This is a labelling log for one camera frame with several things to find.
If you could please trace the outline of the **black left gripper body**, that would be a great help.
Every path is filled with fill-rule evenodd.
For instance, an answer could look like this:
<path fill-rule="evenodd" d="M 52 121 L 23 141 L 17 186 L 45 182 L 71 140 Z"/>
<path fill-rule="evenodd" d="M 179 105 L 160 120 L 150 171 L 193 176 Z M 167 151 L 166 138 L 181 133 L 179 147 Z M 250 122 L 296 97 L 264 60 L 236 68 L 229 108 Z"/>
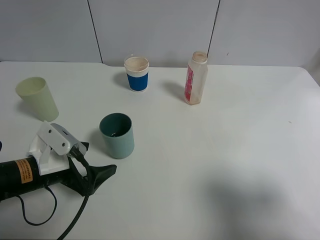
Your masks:
<path fill-rule="evenodd" d="M 44 189 L 45 187 L 51 185 L 62 184 L 79 194 L 87 194 L 88 180 L 78 172 L 70 157 L 68 157 L 68 162 L 69 169 L 50 174 L 39 175 L 37 178 L 37 189 Z"/>

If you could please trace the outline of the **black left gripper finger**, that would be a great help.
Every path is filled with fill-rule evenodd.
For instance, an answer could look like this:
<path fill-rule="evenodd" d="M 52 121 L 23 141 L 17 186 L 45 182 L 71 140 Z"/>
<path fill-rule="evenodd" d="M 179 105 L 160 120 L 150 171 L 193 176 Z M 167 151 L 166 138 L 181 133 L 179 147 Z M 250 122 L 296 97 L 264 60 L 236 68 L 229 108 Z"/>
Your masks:
<path fill-rule="evenodd" d="M 117 171 L 115 164 L 106 166 L 91 166 L 87 164 L 84 167 L 86 176 L 82 177 L 81 195 L 83 197 L 93 195 L 96 190 Z"/>
<path fill-rule="evenodd" d="M 86 154 L 88 149 L 89 149 L 89 143 L 81 141 L 80 144 L 79 144 L 79 151 L 82 154 Z"/>

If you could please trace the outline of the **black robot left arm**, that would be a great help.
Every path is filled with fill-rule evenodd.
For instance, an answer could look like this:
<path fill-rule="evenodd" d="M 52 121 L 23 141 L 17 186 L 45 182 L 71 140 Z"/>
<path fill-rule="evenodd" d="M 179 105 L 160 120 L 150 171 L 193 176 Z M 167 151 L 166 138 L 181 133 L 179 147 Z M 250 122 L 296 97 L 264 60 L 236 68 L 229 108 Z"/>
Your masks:
<path fill-rule="evenodd" d="M 115 164 L 105 166 L 89 165 L 84 155 L 74 147 L 71 156 L 62 157 L 67 169 L 54 170 L 40 175 L 36 159 L 27 158 L 2 162 L 0 164 L 0 200 L 20 197 L 22 194 L 39 189 L 51 192 L 50 186 L 62 184 L 88 199 L 110 177 L 116 174 Z"/>

